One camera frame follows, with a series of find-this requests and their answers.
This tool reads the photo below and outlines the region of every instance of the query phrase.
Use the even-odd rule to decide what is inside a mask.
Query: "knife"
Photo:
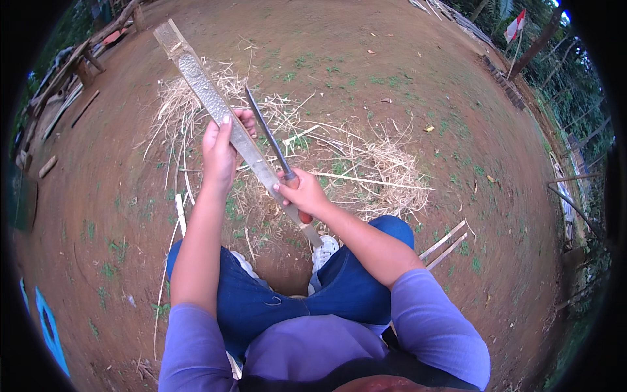
[[[248,100],[248,103],[250,104],[250,109],[252,109],[253,113],[255,114],[255,118],[257,118],[257,122],[259,122],[259,124],[261,125],[261,128],[263,129],[264,133],[266,134],[266,137],[268,138],[268,142],[270,142],[270,147],[272,147],[272,149],[274,150],[274,153],[277,156],[277,159],[279,163],[281,164],[281,167],[283,168],[283,173],[284,173],[283,182],[285,183],[285,185],[289,186],[292,189],[298,189],[298,186],[300,185],[300,178],[298,178],[296,173],[294,173],[290,169],[290,165],[285,160],[285,156],[283,155],[283,152],[281,152],[281,149],[279,148],[277,141],[275,140],[274,136],[272,135],[272,132],[270,131],[270,128],[268,127],[268,124],[266,124],[266,120],[263,119],[263,116],[261,115],[261,112],[259,111],[259,108],[257,107],[257,103],[255,102],[253,95],[251,94],[248,87],[245,87],[245,88],[246,88],[246,99]],[[298,217],[306,225],[310,224],[314,220],[313,216],[309,215],[308,213],[304,213],[303,211],[300,211],[300,210],[298,211]]]

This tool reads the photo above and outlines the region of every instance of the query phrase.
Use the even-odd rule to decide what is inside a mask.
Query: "hand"
[[[327,195],[324,194],[322,186],[318,183],[318,179],[313,175],[297,167],[293,167],[292,171],[300,179],[298,189],[289,188],[287,185],[278,183],[274,184],[274,190],[279,192],[285,200],[283,205],[287,206],[293,203],[300,211],[321,217],[322,212],[332,206]],[[277,173],[279,178],[283,178],[285,173],[281,170]]]
[[[255,118],[251,110],[236,109],[248,133],[255,137]],[[233,119],[224,116],[222,124],[211,120],[203,137],[204,181],[203,187],[209,186],[226,196],[233,186],[237,151],[230,142]]]

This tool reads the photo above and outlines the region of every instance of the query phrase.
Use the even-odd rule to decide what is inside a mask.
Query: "purple shirt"
[[[488,348],[429,271],[406,272],[394,284],[391,301],[403,349],[485,389]],[[243,376],[312,381],[352,359],[383,359],[387,353],[385,343],[366,326],[336,315],[303,316],[261,333],[248,347]],[[179,304],[170,311],[159,390],[238,391],[218,323],[206,310]]]

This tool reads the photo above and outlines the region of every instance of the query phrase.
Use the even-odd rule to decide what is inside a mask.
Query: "dirt ground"
[[[541,382],[535,375],[560,333],[552,310],[561,296],[559,206],[545,190],[552,170],[542,136],[485,68],[485,47],[405,0],[160,0],[143,9],[151,28],[142,34],[131,28],[105,52],[100,59],[107,71],[67,110],[52,137],[33,146],[31,177],[50,156],[59,161],[39,181],[32,233],[14,234],[31,314],[38,318],[38,286],[78,389],[157,389],[146,373],[159,374],[151,304],[159,297],[176,212],[158,165],[165,150],[144,162],[144,150],[133,147],[146,138],[155,114],[157,81],[177,76],[152,35],[167,18],[198,55],[231,59],[243,74],[250,51],[238,50],[239,35],[253,38],[260,49],[249,84],[301,100],[318,92],[305,106],[311,120],[339,123],[355,116],[366,125],[372,112],[371,122],[403,124],[413,113],[416,127],[405,149],[436,189],[419,222],[408,222],[416,250],[466,218],[476,243],[468,232],[468,251],[451,253],[434,276],[488,344],[487,390],[504,391],[510,383],[528,390]],[[498,61],[491,49],[488,56]],[[305,66],[296,67],[298,58]],[[70,129],[95,90],[100,95]],[[435,130],[423,132],[427,124]],[[233,233],[261,222],[239,216],[227,221],[223,244],[250,255],[245,239]],[[299,257],[307,253],[300,241],[300,234],[287,232],[259,252],[256,270],[284,294],[306,291],[311,265]],[[166,329],[164,317],[157,359]],[[139,358],[144,378],[136,374]]]

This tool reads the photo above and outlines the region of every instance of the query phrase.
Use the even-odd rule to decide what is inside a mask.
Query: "wooden knife handle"
[[[285,185],[292,189],[298,189],[298,186],[300,185],[300,178],[298,178],[298,176],[294,176],[292,179],[287,179],[285,180]],[[314,220],[313,216],[300,210],[298,211],[298,217],[306,225],[309,225]]]

